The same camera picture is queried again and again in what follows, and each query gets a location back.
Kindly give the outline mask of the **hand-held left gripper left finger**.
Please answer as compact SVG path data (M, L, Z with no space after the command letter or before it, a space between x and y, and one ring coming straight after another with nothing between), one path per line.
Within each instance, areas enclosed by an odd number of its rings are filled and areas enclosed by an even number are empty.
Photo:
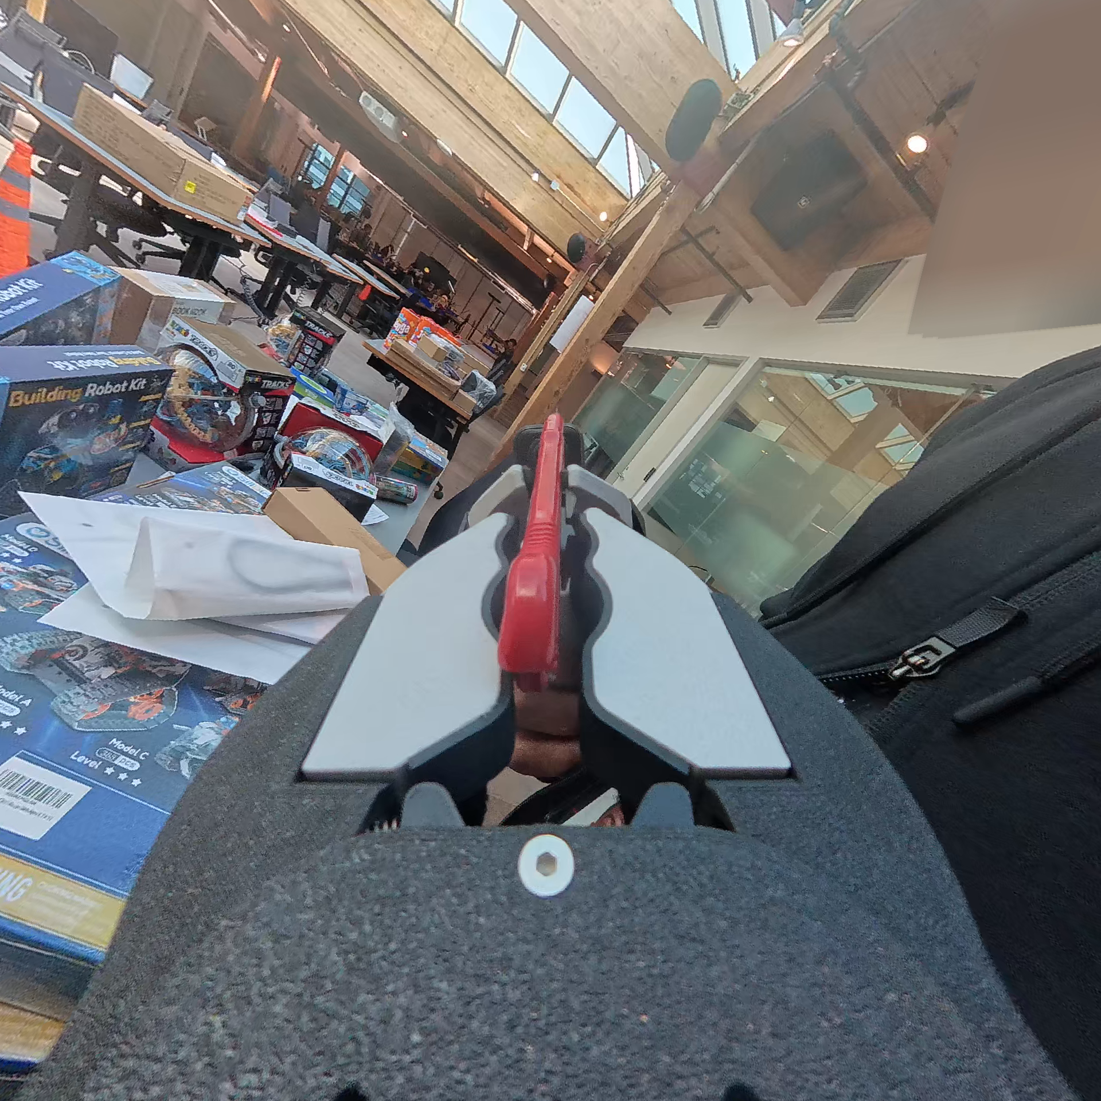
M494 513L384 591L302 761L311 782L489 782L514 742L491 599L514 516Z

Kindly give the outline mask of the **red plastic wrench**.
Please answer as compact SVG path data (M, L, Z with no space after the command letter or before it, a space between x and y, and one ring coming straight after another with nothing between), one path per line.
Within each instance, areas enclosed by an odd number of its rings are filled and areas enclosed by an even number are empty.
M563 419L550 413L539 435L527 522L505 579L499 632L500 667L523 693L546 690L557 673L565 453Z

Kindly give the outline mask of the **background desk with black legs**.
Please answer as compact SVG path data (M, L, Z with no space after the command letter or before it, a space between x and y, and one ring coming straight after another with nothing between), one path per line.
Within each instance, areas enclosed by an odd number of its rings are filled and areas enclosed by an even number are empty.
M83 251L128 268L160 258L175 262L182 276L213 280L221 260L240 258L262 242L240 218L169 197L45 102L3 83L2 107L36 122L29 217L50 234L40 240L36 258Z

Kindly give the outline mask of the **green blue toy box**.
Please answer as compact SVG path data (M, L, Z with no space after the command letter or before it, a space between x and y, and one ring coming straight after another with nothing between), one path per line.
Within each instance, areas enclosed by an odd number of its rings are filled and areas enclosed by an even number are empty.
M446 466L445 447L438 446L420 433L412 433L397 454L391 471L393 476L429 486L442 475Z

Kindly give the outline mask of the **wooden table with cartons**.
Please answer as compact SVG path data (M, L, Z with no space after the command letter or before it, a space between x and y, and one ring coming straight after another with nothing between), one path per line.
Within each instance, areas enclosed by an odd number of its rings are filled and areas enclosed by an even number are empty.
M438 404L447 407L451 414L463 425L475 419L476 400L461 389L461 379L451 377L441 370L441 363L433 360L418 347L402 337L387 345L381 337L365 337L362 346L373 358L384 365L384 370L405 379L411 387L431 395Z

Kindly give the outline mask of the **small brown cardboard box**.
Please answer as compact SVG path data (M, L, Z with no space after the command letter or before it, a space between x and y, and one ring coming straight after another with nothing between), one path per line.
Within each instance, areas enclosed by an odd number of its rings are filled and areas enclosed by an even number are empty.
M323 487L280 487L263 514L299 543L353 550L360 557L367 592L380 595L407 566Z

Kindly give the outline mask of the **globe toy box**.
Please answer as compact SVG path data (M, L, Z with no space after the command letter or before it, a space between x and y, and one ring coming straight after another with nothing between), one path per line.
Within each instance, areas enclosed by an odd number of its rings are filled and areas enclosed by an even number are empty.
M276 437L260 465L269 489L319 487L362 523L377 499L372 462L349 434L310 428Z

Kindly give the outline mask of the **red toy box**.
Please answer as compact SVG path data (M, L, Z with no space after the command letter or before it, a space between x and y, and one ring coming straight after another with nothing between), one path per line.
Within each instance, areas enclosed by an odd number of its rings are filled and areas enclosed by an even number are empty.
M370 460L375 460L387 437L387 417L360 417L345 414L307 398L295 398L288 403L277 433L283 437L294 437L298 433L312 429L330 429L344 433L365 451Z

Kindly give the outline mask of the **flat blue toy box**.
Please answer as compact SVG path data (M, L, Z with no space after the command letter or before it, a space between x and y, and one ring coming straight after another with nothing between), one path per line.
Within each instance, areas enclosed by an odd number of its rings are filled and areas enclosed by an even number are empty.
M93 496L116 504L226 514L261 514L270 490L227 462L205 463L188 471L164 473Z

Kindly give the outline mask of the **black backpack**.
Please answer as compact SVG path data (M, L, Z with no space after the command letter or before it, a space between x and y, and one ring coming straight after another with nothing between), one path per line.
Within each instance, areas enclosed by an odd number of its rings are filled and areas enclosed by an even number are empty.
M1100 1058L1100 350L947 419L761 623L873 736L1080 1098Z

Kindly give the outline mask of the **black round hanging speaker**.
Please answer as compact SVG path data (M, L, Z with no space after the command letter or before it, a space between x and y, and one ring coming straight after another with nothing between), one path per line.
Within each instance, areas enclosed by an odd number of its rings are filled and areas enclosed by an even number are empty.
M683 164L695 157L716 119L721 116L724 102L723 88L711 78L697 79L683 91L664 130L669 161Z

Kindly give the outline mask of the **cardboard box with white label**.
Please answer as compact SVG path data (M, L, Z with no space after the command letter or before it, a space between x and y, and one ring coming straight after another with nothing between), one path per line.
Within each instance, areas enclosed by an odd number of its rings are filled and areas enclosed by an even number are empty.
M140 268L113 267L116 303L107 342L157 350L172 318L229 323L236 302L211 282Z

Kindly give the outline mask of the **upright blue robot kit box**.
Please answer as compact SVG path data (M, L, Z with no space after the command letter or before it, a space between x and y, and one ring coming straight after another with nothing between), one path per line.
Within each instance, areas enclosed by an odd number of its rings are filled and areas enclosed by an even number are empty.
M1 350L1 515L22 491L87 499L121 486L172 376L131 345Z

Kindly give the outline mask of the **long cardboard box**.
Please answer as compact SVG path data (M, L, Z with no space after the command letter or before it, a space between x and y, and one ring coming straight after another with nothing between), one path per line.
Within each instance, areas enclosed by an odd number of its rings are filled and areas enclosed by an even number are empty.
M75 130L167 197L234 223L251 205L248 184L89 83L78 93L73 122Z

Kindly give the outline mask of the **black wall speaker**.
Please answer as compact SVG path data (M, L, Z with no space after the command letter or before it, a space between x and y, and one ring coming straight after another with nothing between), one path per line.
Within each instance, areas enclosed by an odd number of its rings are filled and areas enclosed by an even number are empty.
M867 186L860 160L835 130L823 130L791 151L750 213L780 250L800 247Z

